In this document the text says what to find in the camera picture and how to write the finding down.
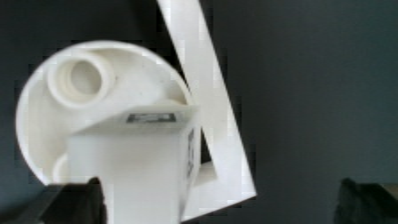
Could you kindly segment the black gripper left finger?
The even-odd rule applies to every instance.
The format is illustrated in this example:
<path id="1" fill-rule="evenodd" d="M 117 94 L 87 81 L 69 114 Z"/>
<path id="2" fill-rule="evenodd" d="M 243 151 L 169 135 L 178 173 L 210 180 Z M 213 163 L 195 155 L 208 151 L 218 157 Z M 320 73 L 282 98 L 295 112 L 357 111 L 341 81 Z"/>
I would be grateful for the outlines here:
<path id="1" fill-rule="evenodd" d="M 99 178 L 50 185 L 11 224 L 106 224 Z"/>

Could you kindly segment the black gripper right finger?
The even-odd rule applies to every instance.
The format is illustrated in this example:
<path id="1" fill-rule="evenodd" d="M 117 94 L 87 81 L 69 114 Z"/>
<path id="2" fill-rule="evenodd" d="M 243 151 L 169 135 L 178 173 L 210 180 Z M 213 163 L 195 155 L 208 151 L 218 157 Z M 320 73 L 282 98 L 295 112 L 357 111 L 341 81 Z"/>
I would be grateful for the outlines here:
<path id="1" fill-rule="evenodd" d="M 398 224 L 398 183 L 341 180 L 334 224 Z"/>

